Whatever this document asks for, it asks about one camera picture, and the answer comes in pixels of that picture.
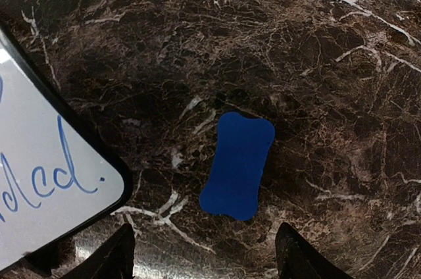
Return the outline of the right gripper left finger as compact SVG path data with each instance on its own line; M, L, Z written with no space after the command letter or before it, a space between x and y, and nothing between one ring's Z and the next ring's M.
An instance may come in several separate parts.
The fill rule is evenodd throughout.
M131 224L125 223L91 256L62 279L132 279L134 249L134 229Z

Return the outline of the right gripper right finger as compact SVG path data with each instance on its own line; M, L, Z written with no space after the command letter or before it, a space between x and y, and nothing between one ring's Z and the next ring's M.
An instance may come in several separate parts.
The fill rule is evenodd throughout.
M275 247L278 278L352 279L286 222L277 231Z

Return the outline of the white whiteboard black frame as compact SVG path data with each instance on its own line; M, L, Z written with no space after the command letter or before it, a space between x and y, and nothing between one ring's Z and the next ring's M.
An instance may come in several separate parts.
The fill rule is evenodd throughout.
M1 15L1 272L123 206L132 173L60 96Z

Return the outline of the blue whiteboard eraser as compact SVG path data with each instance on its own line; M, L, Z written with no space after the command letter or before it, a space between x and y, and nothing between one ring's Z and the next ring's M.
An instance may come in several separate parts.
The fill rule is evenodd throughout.
M216 152L199 204L212 215L252 219L258 210L259 188L275 129L263 118L223 114L217 124Z

